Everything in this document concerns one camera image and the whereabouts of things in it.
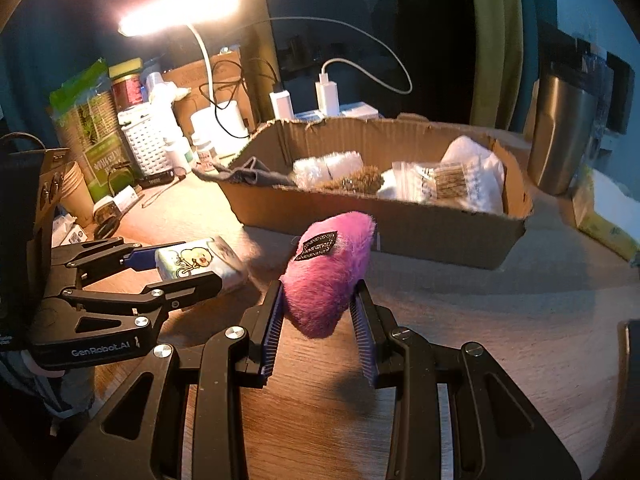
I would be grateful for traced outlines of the cartoon tissue packet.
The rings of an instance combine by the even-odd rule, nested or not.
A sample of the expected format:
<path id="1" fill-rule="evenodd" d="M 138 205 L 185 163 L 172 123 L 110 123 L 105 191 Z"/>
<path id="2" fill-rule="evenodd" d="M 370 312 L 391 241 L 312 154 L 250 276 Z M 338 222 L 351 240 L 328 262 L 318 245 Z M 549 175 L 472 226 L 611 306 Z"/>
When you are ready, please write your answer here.
<path id="1" fill-rule="evenodd" d="M 164 281 L 213 272 L 221 278 L 221 291 L 231 292 L 248 280 L 246 264 L 218 235 L 157 249 L 154 259 Z"/>

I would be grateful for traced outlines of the grey sock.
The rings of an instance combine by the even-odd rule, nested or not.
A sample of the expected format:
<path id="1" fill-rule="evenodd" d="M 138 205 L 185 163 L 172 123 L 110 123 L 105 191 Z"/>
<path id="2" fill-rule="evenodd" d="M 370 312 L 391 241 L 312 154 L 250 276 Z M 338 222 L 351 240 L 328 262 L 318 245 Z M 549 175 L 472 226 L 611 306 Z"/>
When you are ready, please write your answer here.
<path id="1" fill-rule="evenodd" d="M 192 172 L 202 181 L 215 183 L 233 183 L 272 188 L 287 186 L 296 188 L 296 183 L 280 172 L 272 171 L 257 157 L 252 156 L 243 165 L 229 168 L 221 164 L 214 165 L 214 171 L 203 171 L 196 167 Z"/>

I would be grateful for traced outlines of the pink plush keychain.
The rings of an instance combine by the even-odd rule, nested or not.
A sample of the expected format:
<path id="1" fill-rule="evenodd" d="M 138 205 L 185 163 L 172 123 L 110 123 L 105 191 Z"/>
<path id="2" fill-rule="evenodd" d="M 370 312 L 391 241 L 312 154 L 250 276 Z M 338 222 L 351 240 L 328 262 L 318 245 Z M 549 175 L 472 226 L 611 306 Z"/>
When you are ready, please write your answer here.
<path id="1" fill-rule="evenodd" d="M 356 284 L 366 275 L 376 224 L 349 211 L 314 222 L 280 276 L 286 316 L 306 337 L 333 334 Z"/>

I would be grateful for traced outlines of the bubble wrap piece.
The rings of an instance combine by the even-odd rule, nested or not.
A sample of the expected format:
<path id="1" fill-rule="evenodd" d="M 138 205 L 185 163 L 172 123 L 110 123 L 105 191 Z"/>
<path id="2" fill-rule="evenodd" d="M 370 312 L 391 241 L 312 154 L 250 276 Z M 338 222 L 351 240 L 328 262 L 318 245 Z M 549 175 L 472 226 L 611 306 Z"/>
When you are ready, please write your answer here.
<path id="1" fill-rule="evenodd" d="M 314 188 L 316 185 L 340 180 L 363 168 L 358 152 L 333 152 L 320 157 L 297 159 L 293 162 L 291 179 L 299 188 Z"/>

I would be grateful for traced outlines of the brown scrubby ball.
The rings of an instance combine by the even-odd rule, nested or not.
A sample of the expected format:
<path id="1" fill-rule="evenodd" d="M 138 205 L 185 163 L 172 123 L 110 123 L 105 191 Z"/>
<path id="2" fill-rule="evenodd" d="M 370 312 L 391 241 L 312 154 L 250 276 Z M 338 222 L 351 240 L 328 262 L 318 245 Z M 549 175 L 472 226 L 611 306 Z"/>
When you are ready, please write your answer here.
<path id="1" fill-rule="evenodd" d="M 328 182 L 322 182 L 318 189 L 322 191 L 375 195 L 384 183 L 380 170 L 375 166 L 362 168 Z"/>

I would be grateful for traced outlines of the clear packet of swabs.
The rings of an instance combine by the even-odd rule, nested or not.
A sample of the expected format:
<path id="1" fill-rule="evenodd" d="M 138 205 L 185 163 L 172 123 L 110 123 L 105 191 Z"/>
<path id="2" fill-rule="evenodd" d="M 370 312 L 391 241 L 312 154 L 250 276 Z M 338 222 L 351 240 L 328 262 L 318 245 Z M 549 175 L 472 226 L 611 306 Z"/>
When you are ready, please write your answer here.
<path id="1" fill-rule="evenodd" d="M 482 167 L 468 162 L 394 162 L 396 196 L 405 202 L 480 206 L 486 198 Z"/>

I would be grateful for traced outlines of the white cloth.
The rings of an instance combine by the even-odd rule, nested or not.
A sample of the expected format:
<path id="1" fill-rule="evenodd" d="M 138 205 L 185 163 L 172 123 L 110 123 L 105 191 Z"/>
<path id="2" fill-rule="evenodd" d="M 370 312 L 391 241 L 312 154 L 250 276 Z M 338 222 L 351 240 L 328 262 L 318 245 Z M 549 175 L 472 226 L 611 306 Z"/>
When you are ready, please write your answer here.
<path id="1" fill-rule="evenodd" d="M 503 214 L 503 163 L 468 136 L 454 139 L 439 162 L 393 162 L 382 178 L 378 198 Z"/>

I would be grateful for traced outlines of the paper cup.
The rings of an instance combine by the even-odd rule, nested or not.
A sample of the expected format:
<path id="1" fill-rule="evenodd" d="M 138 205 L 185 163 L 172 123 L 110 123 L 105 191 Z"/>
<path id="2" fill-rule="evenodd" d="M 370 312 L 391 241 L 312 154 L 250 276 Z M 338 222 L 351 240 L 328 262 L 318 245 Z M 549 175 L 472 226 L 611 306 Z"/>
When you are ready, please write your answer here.
<path id="1" fill-rule="evenodd" d="M 92 223 L 94 203 L 78 162 L 67 165 L 60 204 L 82 228 Z"/>

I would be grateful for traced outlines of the black pen box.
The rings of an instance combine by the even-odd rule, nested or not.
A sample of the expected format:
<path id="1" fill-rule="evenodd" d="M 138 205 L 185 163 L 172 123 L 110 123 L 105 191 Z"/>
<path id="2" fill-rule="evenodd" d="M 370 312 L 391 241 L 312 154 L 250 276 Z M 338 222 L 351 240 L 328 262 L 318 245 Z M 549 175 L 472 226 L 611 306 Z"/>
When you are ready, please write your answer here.
<path id="1" fill-rule="evenodd" d="M 156 186 L 169 184 L 174 179 L 174 170 L 169 169 L 158 172 L 157 174 L 151 174 L 150 176 L 143 176 L 137 180 L 137 185 L 146 190 L 147 188 L 155 188 Z"/>

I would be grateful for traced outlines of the white pill bottle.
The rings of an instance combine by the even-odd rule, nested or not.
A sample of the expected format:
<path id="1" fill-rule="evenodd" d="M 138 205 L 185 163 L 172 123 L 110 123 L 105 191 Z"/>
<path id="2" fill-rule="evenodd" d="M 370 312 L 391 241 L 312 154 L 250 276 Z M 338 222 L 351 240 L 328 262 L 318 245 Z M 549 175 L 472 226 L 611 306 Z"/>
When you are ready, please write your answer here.
<path id="1" fill-rule="evenodd" d="M 173 170 L 180 170 L 186 174 L 192 171 L 193 153 L 184 136 L 168 140 L 165 143 L 165 154 Z"/>

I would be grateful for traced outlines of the green snack bag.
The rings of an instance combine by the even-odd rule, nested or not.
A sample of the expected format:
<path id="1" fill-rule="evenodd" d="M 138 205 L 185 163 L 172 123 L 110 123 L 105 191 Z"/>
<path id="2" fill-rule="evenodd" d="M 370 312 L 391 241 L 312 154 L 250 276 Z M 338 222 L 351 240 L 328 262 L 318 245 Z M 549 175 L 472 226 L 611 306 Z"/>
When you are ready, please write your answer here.
<path id="1" fill-rule="evenodd" d="M 78 162 L 96 202 L 132 183 L 111 79 L 104 58 L 49 94 L 49 114 L 58 140 Z"/>

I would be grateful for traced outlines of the red tin can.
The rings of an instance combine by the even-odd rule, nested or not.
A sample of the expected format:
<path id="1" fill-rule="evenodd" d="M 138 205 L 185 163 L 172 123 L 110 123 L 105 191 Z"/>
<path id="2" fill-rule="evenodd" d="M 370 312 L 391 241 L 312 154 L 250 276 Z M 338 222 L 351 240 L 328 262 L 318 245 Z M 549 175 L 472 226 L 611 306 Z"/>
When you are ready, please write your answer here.
<path id="1" fill-rule="evenodd" d="M 143 102 L 141 81 L 138 74 L 128 74 L 112 81 L 112 93 L 116 110 L 122 112 Z"/>

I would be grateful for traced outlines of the white usb charger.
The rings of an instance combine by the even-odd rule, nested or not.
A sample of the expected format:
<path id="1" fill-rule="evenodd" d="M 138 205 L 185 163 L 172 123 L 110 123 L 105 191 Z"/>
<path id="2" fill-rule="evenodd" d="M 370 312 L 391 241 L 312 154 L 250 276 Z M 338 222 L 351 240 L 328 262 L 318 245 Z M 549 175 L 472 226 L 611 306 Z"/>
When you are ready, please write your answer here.
<path id="1" fill-rule="evenodd" d="M 316 96 L 318 110 L 323 116 L 337 117 L 341 115 L 337 84 L 330 81 L 329 75 L 325 72 L 319 74 L 319 79 L 316 82 Z"/>

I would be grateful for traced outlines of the white power strip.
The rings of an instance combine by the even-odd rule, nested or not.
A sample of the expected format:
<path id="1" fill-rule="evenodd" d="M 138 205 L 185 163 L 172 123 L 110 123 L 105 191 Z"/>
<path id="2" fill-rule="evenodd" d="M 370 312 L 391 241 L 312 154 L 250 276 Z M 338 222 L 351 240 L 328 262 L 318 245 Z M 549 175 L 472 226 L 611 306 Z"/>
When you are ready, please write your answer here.
<path id="1" fill-rule="evenodd" d="M 382 118 L 380 112 L 366 102 L 342 104 L 340 106 L 340 116 L 363 120 Z M 306 112 L 295 114 L 294 118 L 302 122 L 320 122 L 326 116 L 320 110 L 307 110 Z"/>

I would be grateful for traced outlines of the clear water bottle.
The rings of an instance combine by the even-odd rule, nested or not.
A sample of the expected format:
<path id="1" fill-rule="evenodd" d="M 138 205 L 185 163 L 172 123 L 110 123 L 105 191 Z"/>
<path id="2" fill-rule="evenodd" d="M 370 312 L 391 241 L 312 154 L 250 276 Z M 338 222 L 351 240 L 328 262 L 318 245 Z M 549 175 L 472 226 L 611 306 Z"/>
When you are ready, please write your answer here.
<path id="1" fill-rule="evenodd" d="M 582 56 L 582 70 L 589 75 L 593 83 L 594 95 L 597 97 L 592 135 L 586 153 L 586 163 L 591 167 L 596 166 L 611 107 L 614 70 L 606 62 L 607 54 L 605 48 L 590 42 L 589 49 Z"/>

